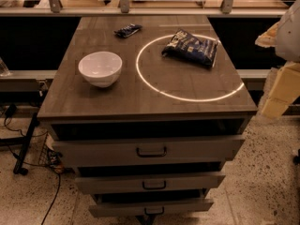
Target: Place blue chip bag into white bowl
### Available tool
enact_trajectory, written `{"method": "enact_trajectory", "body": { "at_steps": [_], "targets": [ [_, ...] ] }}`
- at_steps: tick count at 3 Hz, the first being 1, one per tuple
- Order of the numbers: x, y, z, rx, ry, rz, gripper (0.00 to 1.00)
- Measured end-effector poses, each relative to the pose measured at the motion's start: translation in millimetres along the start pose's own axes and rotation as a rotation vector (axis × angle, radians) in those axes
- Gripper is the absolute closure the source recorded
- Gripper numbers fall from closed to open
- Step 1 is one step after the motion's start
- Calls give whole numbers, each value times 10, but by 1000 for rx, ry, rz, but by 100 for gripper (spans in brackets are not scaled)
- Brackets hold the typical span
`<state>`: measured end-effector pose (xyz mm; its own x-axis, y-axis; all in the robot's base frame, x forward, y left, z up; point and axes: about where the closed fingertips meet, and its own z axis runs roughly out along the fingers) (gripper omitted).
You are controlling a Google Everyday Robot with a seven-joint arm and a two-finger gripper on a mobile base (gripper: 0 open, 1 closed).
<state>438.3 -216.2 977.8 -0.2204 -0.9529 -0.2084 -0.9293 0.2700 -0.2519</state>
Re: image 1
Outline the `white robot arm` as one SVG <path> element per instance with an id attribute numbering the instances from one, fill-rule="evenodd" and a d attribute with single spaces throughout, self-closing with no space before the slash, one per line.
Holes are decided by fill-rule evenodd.
<path id="1" fill-rule="evenodd" d="M 286 61 L 261 108 L 261 115 L 278 118 L 300 97 L 300 0 L 290 6 L 279 22 L 258 36 L 255 44 L 274 47 L 276 56 Z"/>

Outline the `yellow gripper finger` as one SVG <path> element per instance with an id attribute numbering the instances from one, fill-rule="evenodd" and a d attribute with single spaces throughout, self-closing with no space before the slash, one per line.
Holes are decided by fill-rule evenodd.
<path id="1" fill-rule="evenodd" d="M 300 63 L 287 62 L 281 67 L 262 106 L 262 115 L 279 118 L 300 97 Z"/>
<path id="2" fill-rule="evenodd" d="M 276 45 L 277 31 L 278 31 L 278 22 L 273 24 L 264 33 L 259 35 L 255 40 L 255 44 L 263 48 L 274 47 Z"/>

